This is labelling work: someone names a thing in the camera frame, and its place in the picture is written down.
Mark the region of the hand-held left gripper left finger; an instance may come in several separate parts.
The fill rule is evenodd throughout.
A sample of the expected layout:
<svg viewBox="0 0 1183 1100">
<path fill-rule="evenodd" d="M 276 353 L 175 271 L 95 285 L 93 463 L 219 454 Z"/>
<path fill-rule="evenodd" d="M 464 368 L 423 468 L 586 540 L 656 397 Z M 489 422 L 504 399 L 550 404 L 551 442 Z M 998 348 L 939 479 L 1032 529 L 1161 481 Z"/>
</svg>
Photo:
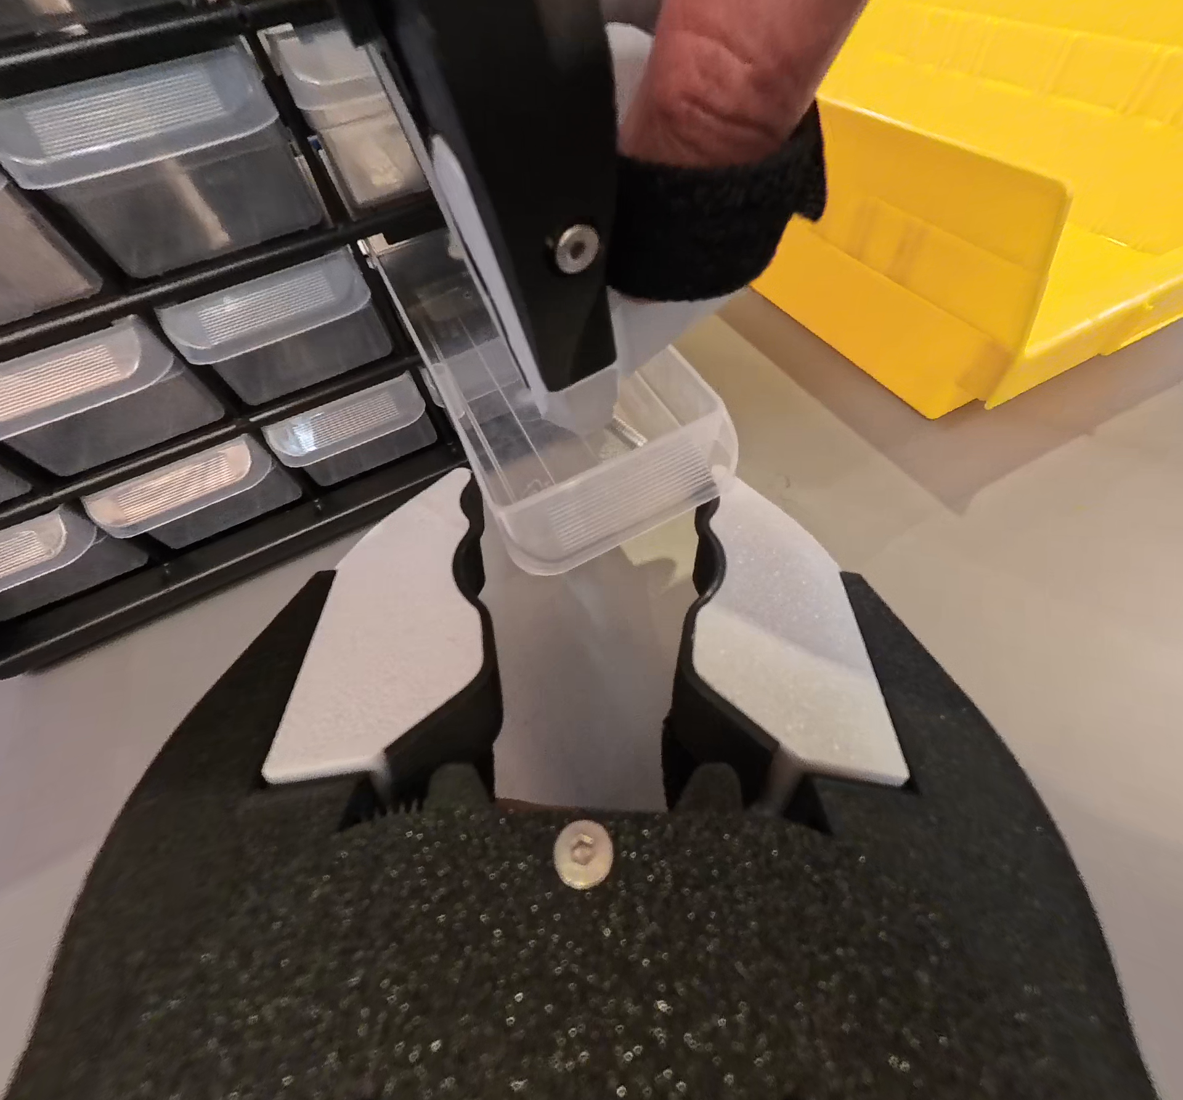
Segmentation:
<svg viewBox="0 0 1183 1100">
<path fill-rule="evenodd" d="M 495 794 L 504 705 L 482 535 L 478 483 L 457 469 L 339 561 L 261 767 L 269 785 L 368 776 L 405 803 L 456 764 Z"/>
</svg>

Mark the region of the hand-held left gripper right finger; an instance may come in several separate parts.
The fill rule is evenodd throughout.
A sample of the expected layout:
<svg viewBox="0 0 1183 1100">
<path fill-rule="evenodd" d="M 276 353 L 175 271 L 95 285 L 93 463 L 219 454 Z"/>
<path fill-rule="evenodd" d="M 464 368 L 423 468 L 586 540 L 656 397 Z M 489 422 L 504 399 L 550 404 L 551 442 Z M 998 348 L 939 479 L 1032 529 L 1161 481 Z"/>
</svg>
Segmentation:
<svg viewBox="0 0 1183 1100">
<path fill-rule="evenodd" d="M 791 813 L 810 779 L 897 789 L 910 769 L 839 564 L 754 490 L 695 515 L 691 603 L 662 729 L 663 788 L 686 806 L 721 765 L 743 809 Z"/>
</svg>

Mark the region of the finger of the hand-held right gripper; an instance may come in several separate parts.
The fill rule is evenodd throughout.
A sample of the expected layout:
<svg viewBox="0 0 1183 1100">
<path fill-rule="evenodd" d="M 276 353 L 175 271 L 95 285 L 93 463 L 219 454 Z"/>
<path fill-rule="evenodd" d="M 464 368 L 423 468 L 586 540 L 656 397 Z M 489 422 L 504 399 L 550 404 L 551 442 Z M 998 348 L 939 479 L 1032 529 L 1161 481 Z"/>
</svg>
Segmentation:
<svg viewBox="0 0 1183 1100">
<path fill-rule="evenodd" d="M 569 433 L 594 433 L 612 420 L 619 398 L 619 373 L 604 368 L 580 382 L 543 393 L 543 417 Z"/>
<path fill-rule="evenodd" d="M 495 250 L 493 232 L 481 220 L 477 195 L 458 156 L 444 136 L 431 139 L 431 162 L 436 188 L 451 219 L 450 224 L 460 238 L 481 295 L 514 356 L 531 400 L 542 417 L 549 419 L 552 396 L 542 382 L 506 267 Z"/>
</svg>

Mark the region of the clear plastic drawer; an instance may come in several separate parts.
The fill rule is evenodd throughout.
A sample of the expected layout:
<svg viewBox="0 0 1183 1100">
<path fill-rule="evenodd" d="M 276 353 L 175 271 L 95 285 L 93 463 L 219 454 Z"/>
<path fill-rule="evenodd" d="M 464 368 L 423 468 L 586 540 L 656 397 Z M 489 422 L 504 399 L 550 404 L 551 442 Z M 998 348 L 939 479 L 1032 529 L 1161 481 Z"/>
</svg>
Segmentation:
<svg viewBox="0 0 1183 1100">
<path fill-rule="evenodd" d="M 624 377 L 615 415 L 649 442 L 569 433 L 529 396 L 445 229 L 368 246 L 478 479 L 487 516 L 526 573 L 559 575 L 717 499 L 735 474 L 730 414 L 672 346 Z"/>
</svg>

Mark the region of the yellow plastic bin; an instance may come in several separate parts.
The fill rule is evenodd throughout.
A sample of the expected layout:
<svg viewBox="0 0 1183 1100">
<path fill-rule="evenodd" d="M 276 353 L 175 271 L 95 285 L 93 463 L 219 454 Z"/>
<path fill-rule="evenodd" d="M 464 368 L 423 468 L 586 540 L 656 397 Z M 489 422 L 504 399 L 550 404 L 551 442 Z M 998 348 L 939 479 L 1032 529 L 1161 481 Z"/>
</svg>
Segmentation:
<svg viewBox="0 0 1183 1100">
<path fill-rule="evenodd" d="M 871 0 L 752 288 L 938 419 L 1182 316 L 1182 0 Z"/>
</svg>

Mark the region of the person's right hand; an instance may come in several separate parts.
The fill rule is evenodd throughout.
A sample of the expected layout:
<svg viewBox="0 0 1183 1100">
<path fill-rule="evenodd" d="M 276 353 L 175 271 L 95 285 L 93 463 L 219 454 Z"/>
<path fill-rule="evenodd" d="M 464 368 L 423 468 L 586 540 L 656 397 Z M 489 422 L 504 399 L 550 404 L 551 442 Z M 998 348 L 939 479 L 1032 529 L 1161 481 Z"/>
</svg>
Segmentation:
<svg viewBox="0 0 1183 1100">
<path fill-rule="evenodd" d="M 686 169 L 779 153 L 867 0 L 663 0 L 622 153 Z"/>
</svg>

